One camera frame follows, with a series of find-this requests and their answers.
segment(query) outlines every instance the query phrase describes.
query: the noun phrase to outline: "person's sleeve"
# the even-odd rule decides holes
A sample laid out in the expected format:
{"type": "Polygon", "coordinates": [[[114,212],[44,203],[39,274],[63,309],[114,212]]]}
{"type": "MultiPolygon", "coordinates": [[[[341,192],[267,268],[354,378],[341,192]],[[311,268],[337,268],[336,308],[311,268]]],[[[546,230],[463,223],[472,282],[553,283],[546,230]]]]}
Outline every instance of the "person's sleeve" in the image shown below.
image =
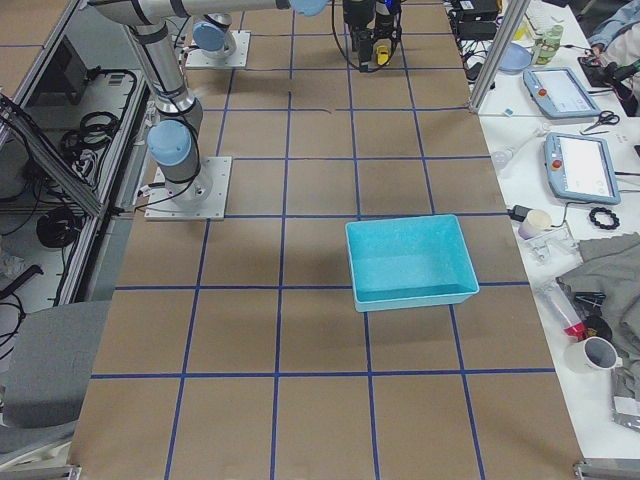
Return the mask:
{"type": "Polygon", "coordinates": [[[622,27],[638,20],[640,20],[640,0],[632,0],[596,27],[593,35],[589,37],[589,45],[601,43],[606,48],[622,27]]]}

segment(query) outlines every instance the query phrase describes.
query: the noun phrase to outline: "white label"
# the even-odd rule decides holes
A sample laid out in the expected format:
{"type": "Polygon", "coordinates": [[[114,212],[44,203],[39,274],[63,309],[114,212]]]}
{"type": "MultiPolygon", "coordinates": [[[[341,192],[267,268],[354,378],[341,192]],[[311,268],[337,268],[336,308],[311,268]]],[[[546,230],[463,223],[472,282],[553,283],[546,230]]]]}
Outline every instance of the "white label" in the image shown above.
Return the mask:
{"type": "Polygon", "coordinates": [[[613,404],[618,413],[640,417],[640,403],[636,402],[633,398],[613,397],[613,404]]]}

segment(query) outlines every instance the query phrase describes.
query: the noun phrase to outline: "white mug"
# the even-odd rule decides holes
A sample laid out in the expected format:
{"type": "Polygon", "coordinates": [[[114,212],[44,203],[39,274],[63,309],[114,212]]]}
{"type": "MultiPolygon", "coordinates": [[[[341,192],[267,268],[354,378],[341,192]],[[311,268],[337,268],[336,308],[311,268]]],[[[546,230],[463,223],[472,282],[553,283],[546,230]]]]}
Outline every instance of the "white mug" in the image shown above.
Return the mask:
{"type": "Polygon", "coordinates": [[[530,210],[518,228],[518,235],[523,239],[542,235],[551,228],[551,216],[544,210],[530,210]]]}
{"type": "Polygon", "coordinates": [[[589,337],[569,345],[564,351],[564,361],[576,373],[590,373],[621,367],[622,359],[616,349],[604,338],[589,337]]]}

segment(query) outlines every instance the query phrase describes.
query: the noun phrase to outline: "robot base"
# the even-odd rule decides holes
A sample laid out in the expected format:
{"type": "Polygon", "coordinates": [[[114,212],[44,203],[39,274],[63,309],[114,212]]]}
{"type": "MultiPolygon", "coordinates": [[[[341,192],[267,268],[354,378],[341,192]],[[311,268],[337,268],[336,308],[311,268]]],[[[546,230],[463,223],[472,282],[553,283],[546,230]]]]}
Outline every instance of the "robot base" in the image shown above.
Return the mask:
{"type": "MultiPolygon", "coordinates": [[[[151,191],[149,203],[163,200],[162,203],[152,205],[145,210],[147,220],[224,220],[224,212],[227,206],[227,194],[229,193],[229,179],[231,178],[231,157],[204,157],[202,167],[206,169],[213,180],[213,186],[209,196],[203,201],[187,209],[178,205],[173,200],[164,200],[169,192],[164,188],[151,191]]],[[[164,182],[164,175],[158,169],[154,182],[164,182]]]]}
{"type": "Polygon", "coordinates": [[[229,68],[244,68],[247,66],[247,57],[249,56],[249,37],[251,32],[248,30],[238,30],[231,32],[236,41],[236,51],[225,58],[211,58],[202,53],[201,50],[189,52],[185,67],[188,70],[215,70],[229,68]]]}

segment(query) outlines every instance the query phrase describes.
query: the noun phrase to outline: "black scissors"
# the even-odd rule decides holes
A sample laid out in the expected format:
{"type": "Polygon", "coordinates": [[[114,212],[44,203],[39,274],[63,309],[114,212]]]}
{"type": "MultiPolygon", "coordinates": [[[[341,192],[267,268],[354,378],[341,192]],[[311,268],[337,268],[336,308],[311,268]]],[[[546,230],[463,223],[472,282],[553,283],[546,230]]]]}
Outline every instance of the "black scissors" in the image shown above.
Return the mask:
{"type": "Polygon", "coordinates": [[[590,127],[585,128],[580,133],[584,135],[584,132],[588,132],[589,130],[599,127],[600,125],[616,125],[619,122],[620,117],[618,115],[613,113],[611,110],[603,110],[602,112],[600,112],[600,115],[598,115],[598,120],[596,121],[596,123],[594,123],[590,127]]]}

